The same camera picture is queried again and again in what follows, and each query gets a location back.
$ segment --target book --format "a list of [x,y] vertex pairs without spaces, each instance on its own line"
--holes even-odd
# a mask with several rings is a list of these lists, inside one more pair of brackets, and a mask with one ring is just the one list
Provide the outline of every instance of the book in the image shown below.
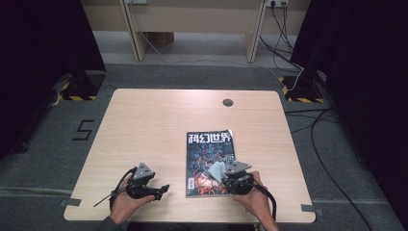
[[230,130],[187,133],[186,197],[228,194],[209,169],[235,161]]

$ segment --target black curtain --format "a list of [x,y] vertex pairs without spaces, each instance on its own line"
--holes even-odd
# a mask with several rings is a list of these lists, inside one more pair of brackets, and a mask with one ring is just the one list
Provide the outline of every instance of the black curtain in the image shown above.
[[[306,65],[338,0],[312,0],[293,51]],[[352,1],[319,69],[344,125],[408,229],[408,1]]]
[[80,0],[3,0],[0,23],[2,157],[62,75],[105,66]]

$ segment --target wall socket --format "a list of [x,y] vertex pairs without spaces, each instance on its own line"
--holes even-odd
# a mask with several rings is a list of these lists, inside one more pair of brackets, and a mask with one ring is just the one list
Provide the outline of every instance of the wall socket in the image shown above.
[[[286,3],[286,6],[288,7],[289,0],[273,0],[273,1],[275,1],[275,8],[282,8],[283,3]],[[272,0],[268,0],[267,7],[270,7],[271,2]]]

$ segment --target desk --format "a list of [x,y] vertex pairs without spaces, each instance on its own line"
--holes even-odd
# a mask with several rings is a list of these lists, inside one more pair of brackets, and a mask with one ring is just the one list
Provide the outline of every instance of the desk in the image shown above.
[[147,5],[123,1],[138,61],[147,47],[142,32],[243,34],[247,61],[255,59],[265,0],[148,0]]
[[301,211],[312,202],[280,98],[257,90],[117,90],[72,193],[81,204],[68,205],[65,218],[104,219],[109,201],[93,205],[144,162],[156,172],[148,186],[170,188],[131,221],[258,222],[230,196],[186,198],[187,132],[225,129],[233,131],[237,160],[261,172],[277,202],[277,221],[313,222],[315,213]]

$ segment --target gray carpet floor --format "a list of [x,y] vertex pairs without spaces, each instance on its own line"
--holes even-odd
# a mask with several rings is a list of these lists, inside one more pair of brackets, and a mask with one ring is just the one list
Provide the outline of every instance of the gray carpet floor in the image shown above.
[[[28,141],[29,150],[8,154],[0,161],[0,230],[93,230],[98,225],[65,220],[61,204],[74,189],[116,89],[275,90],[281,95],[285,112],[330,107],[329,103],[287,102],[280,83],[260,67],[107,64],[107,70],[94,101],[60,101],[42,118]],[[309,126],[318,114],[287,116],[317,220],[279,226],[282,230],[369,230],[323,170],[314,151]],[[333,179],[373,230],[403,230],[375,179],[359,162],[339,117],[334,111],[326,116],[315,126],[314,141]],[[89,139],[73,141],[86,135],[77,132],[84,119],[93,120],[83,126],[92,130]]]

